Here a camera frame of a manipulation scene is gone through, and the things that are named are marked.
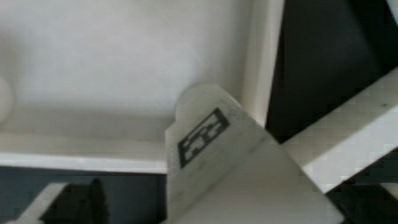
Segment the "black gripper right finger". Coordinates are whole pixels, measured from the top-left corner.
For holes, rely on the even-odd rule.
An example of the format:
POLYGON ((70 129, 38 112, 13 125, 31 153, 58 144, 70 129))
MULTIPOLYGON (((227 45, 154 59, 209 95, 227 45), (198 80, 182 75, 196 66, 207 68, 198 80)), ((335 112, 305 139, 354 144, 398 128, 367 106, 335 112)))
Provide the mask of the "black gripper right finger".
POLYGON ((328 193, 342 224, 398 224, 398 199, 379 184, 342 184, 328 193))

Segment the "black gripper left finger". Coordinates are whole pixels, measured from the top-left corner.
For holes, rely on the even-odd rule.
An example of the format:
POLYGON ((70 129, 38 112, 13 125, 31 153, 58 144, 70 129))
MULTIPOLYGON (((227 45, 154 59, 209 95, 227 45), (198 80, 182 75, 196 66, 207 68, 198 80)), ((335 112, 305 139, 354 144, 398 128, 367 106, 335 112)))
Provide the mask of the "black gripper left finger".
POLYGON ((104 184, 52 183, 13 224, 109 224, 104 184))

